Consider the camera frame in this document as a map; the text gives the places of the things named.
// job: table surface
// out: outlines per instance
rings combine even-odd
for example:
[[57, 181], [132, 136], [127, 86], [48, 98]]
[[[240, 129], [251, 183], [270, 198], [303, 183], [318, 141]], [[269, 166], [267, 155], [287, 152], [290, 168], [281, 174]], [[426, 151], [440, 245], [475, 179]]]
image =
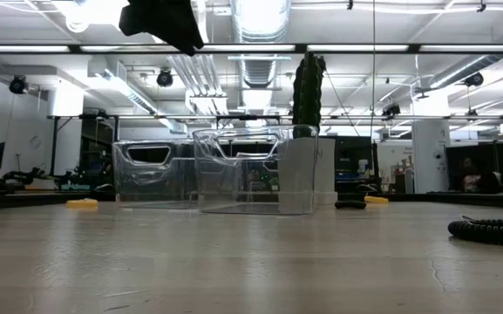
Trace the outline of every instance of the table surface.
[[503, 208], [2, 209], [0, 314], [503, 313], [503, 247], [451, 238], [460, 215]]

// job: clear plastic bin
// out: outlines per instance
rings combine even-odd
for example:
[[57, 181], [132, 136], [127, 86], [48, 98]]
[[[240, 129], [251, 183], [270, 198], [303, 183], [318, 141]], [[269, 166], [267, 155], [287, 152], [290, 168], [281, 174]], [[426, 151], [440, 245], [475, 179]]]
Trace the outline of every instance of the clear plastic bin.
[[117, 142], [113, 165], [122, 206], [186, 209], [196, 200], [193, 140]]
[[203, 130], [193, 136], [202, 212], [313, 213], [314, 127]]

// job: white pillar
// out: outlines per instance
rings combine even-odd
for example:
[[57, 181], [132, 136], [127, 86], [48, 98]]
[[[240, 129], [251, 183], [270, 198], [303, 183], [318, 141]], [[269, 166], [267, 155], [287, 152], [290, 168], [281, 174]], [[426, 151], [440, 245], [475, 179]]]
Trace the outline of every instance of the white pillar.
[[[449, 115], [447, 95], [432, 92], [427, 99], [412, 103], [414, 115]], [[449, 121], [446, 119], [418, 120], [412, 123], [414, 146], [414, 182], [417, 194], [443, 192], [449, 187], [445, 148], [451, 143]]]
[[[54, 116], [76, 116], [83, 113], [83, 90], [69, 82], [62, 81], [55, 91], [49, 91], [50, 114]], [[67, 118], [59, 121], [61, 127], [56, 139], [56, 160], [54, 174], [65, 174], [78, 165], [80, 156], [80, 139], [83, 121]]]

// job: ceiling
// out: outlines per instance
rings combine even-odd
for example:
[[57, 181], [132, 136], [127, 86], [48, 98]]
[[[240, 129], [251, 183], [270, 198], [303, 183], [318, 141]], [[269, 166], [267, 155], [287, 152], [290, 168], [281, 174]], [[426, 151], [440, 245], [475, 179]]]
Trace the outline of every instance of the ceiling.
[[[68, 31], [65, 16], [56, 12], [63, 1], [0, 1], [0, 44], [153, 44], [147, 34], [125, 37], [111, 24], [92, 24], [86, 31]], [[503, 35], [503, 10], [488, 9], [477, 13], [479, 0], [377, 0], [354, 1], [354, 9], [346, 10], [347, 1], [293, 0], [288, 43], [498, 43]], [[488, 8], [503, 8], [503, 0], [486, 1]], [[47, 13], [34, 12], [36, 6]], [[208, 0], [207, 35], [211, 43], [233, 43], [232, 17], [228, 0]], [[444, 8], [463, 10], [437, 14]], [[241, 82], [236, 61], [229, 54], [214, 55], [222, 90], [228, 97], [228, 109], [245, 109], [241, 102]], [[291, 76], [296, 72], [302, 56], [288, 55], [279, 62], [271, 112], [285, 114], [292, 99]], [[451, 65], [468, 58], [466, 55], [336, 55], [324, 56], [327, 72], [323, 81], [322, 114], [342, 114], [345, 107], [350, 114], [368, 114], [375, 103], [376, 113], [387, 104], [378, 102], [401, 84], [412, 84], [417, 77], [438, 74]], [[156, 103], [162, 113], [187, 114], [184, 106], [186, 87], [174, 72], [174, 84], [159, 88], [155, 82], [160, 68], [171, 66], [164, 55], [109, 55], [109, 64], [120, 61], [128, 70], [128, 81], [136, 85]], [[78, 79], [87, 91], [86, 106], [103, 107], [110, 113], [132, 113], [133, 105], [122, 94], [98, 84], [98, 78], [86, 73], [91, 56], [0, 55], [0, 67], [10, 65], [51, 65]], [[471, 88], [449, 86], [449, 105], [452, 113], [465, 113], [468, 105], [492, 103], [503, 98], [503, 60], [481, 71], [485, 83]], [[403, 114], [410, 111], [411, 97], [405, 88], [395, 92], [394, 99]], [[486, 114], [503, 114], [501, 106], [490, 107]], [[489, 121], [482, 125], [496, 125]]]

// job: black coiled cable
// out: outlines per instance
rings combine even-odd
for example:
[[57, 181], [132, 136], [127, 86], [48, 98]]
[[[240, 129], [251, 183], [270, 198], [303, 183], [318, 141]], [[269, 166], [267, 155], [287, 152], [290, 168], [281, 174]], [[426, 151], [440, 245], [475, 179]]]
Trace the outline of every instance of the black coiled cable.
[[503, 245], [503, 220], [464, 220], [449, 223], [449, 232], [458, 238]]

